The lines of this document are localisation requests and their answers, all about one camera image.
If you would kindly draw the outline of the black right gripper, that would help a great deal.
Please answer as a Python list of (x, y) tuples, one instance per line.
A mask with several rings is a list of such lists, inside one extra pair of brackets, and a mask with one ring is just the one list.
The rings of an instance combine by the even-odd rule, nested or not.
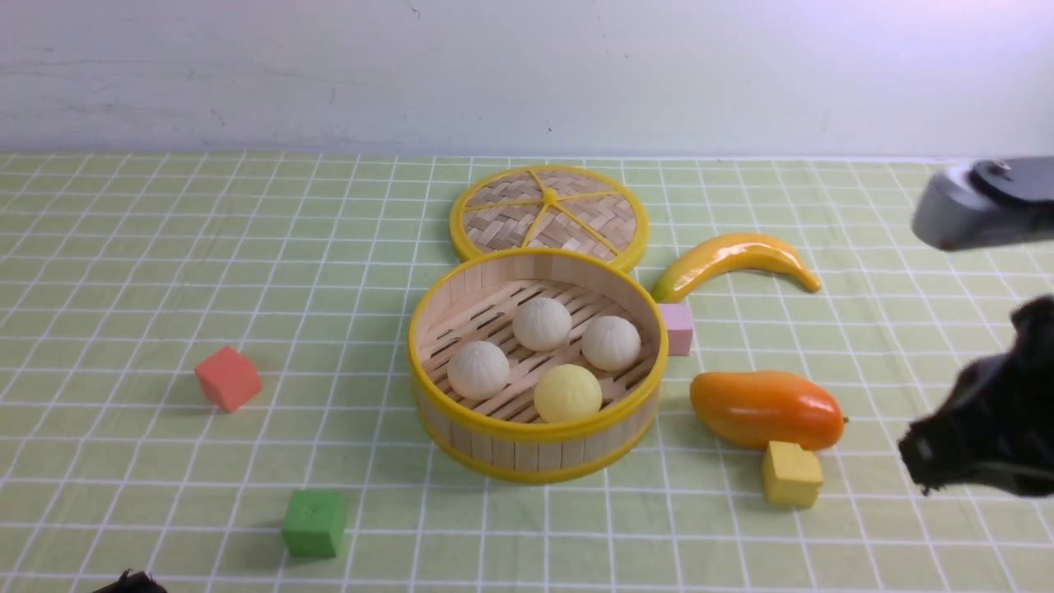
[(942, 406), (907, 424), (898, 449), (923, 494), (979, 485), (1016, 497), (1052, 495), (1052, 296), (1017, 308), (1011, 323), (1009, 350), (971, 361)]

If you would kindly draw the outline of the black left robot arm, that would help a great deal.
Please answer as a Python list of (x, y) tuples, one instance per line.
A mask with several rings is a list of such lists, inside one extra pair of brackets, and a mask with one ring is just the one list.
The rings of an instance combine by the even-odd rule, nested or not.
[(168, 590), (147, 572), (132, 573), (128, 569), (116, 581), (95, 589), (94, 593), (168, 593)]

